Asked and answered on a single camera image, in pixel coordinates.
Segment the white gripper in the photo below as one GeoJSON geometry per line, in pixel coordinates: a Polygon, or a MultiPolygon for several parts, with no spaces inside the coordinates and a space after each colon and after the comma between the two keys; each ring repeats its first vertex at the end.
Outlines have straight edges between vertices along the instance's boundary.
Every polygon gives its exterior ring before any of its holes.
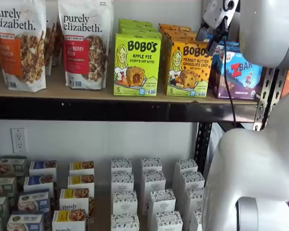
{"type": "Polygon", "coordinates": [[[233,16],[239,0],[209,0],[204,10],[203,20],[196,41],[209,39],[206,54],[213,55],[217,45],[228,36],[233,16]]]}

